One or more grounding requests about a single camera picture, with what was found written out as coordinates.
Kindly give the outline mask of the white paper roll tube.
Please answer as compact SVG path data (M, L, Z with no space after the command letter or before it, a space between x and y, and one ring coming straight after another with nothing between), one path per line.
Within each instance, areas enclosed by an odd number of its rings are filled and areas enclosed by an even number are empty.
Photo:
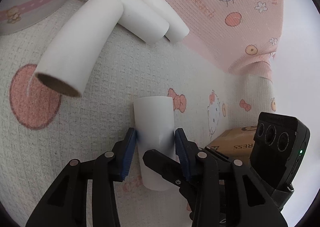
M120 0L88 0L53 38L37 65L35 77L59 94L81 97L123 11Z
M180 42L189 34L188 26L166 0L143 0L143 2L169 23L165 36L170 42Z
M143 185L153 191L166 191L171 184L145 166L143 155L147 150L156 149L176 159L173 99L165 96L143 97L133 102L133 108Z
M153 11L143 0L120 0L123 14L118 23L147 44L161 40L169 23Z

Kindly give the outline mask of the pink Hello Kitty mat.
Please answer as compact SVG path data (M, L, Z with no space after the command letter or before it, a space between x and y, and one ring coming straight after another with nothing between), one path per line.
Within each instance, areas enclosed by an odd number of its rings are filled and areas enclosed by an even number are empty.
M117 26L81 98L62 96L34 76L80 0L1 36L1 203L19 226L68 161L94 159L124 137L135 123L136 98L172 97L175 126L200 146L276 110L270 58L283 0L166 1L189 27L184 40L147 45Z

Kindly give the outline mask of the brown cardboard box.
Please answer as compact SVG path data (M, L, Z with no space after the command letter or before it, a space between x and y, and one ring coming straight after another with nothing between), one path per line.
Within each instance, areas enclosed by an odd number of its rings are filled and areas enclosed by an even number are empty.
M248 164L254 146L253 138L256 129L256 126L228 129L208 144L205 149Z

